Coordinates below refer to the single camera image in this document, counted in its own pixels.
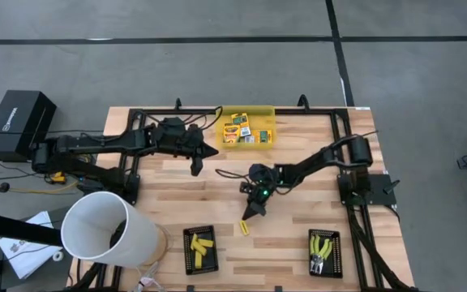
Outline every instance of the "black box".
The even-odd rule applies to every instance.
[[[6,91],[0,104],[0,161],[26,162],[32,143],[45,139],[55,109],[42,92]]]

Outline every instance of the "black case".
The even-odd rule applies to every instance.
[[[309,274],[313,277],[333,277],[342,278],[344,276],[341,268],[341,243],[340,243],[340,232],[331,230],[309,230],[309,238],[307,239],[307,246],[312,236],[319,235],[321,242],[329,238],[332,241],[331,255],[323,262],[322,273],[316,274],[309,269]],[[308,267],[311,267],[311,258],[309,256]]]
[[[0,161],[26,162],[32,143],[45,139],[56,109],[42,92],[6,91],[0,104]]]
[[[195,252],[191,250],[192,237],[194,234],[198,238],[212,240],[213,247],[207,247],[207,255],[203,257],[202,268],[196,269]],[[206,225],[183,230],[183,250],[185,252],[185,272],[187,275],[197,275],[201,273],[210,273],[219,270],[219,260],[217,259],[217,242],[214,234],[214,226]]]

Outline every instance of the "yellow bin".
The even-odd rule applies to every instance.
[[[232,122],[232,114],[248,115],[250,131],[253,134],[255,130],[270,130],[271,143],[226,143],[223,140],[223,128],[226,123]],[[273,148],[276,142],[276,121],[275,107],[271,105],[223,105],[223,112],[216,122],[216,145],[222,149],[247,149],[247,150],[266,150]]]

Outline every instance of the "yellow cable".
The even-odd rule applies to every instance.
[[[61,187],[61,188],[58,188],[58,189],[55,189],[55,190],[44,190],[44,191],[38,191],[38,190],[29,190],[29,189],[21,189],[21,188],[13,188],[11,187],[10,190],[8,191],[14,191],[14,192],[27,192],[27,193],[32,193],[32,194],[55,194],[55,193],[58,193],[60,191],[65,191],[71,187],[74,187],[78,184],[79,182],[73,182],[65,187]]]

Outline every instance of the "black tray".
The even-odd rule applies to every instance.
[[[311,258],[312,255],[309,256],[309,261],[307,262],[307,268],[309,270],[309,274],[314,277],[333,277],[333,278],[342,278],[343,273],[341,269],[341,244],[340,244],[340,232],[338,231],[330,231],[330,230],[309,230],[309,238],[307,241],[307,250],[309,251],[309,240],[311,240],[311,236],[320,235],[320,248],[322,242],[329,238],[332,241],[332,251],[328,258],[323,262],[322,273],[316,274],[313,273],[310,269],[311,267]]]
[[[192,236],[198,235],[198,238],[208,239],[214,242],[213,247],[207,248],[207,255],[203,257],[202,268],[195,268],[195,251],[191,250]],[[210,273],[219,270],[217,260],[216,235],[214,226],[200,226],[183,230],[183,250],[185,251],[185,270],[187,275],[197,275],[201,273]]]

